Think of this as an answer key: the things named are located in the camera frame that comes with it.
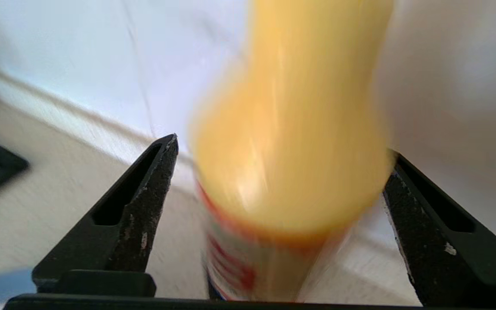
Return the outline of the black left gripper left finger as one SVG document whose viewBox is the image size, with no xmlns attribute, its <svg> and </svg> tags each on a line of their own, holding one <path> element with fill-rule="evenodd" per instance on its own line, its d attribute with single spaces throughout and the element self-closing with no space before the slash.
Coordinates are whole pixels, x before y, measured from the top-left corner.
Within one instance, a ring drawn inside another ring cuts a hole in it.
<svg viewBox="0 0 496 310">
<path fill-rule="evenodd" d="M 149 145 L 36 265 L 32 280 L 37 292 L 55 292 L 71 270 L 146 270 L 178 149 L 175 134 Z"/>
</svg>

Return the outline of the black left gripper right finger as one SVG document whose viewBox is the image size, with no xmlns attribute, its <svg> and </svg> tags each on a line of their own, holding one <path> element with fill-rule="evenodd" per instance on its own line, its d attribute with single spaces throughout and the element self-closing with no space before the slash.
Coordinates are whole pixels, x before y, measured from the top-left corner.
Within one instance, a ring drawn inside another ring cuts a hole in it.
<svg viewBox="0 0 496 310">
<path fill-rule="evenodd" d="M 383 197 L 424 307 L 496 309 L 496 235 L 396 152 Z"/>
</svg>

